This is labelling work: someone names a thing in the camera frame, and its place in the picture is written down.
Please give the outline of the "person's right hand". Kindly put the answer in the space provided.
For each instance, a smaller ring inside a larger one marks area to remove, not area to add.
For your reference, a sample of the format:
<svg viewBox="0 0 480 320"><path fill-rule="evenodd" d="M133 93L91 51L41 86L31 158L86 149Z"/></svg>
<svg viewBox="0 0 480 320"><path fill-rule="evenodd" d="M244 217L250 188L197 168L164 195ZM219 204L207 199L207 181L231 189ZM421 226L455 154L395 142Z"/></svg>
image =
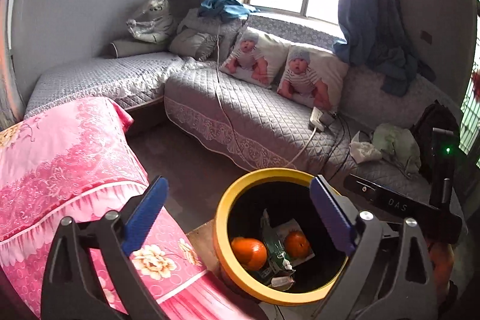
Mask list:
<svg viewBox="0 0 480 320"><path fill-rule="evenodd" d="M450 276L454 266L454 252L450 244L433 242L426 239L427 249L433 265L433 279L438 304L447 298L450 288Z"/></svg>

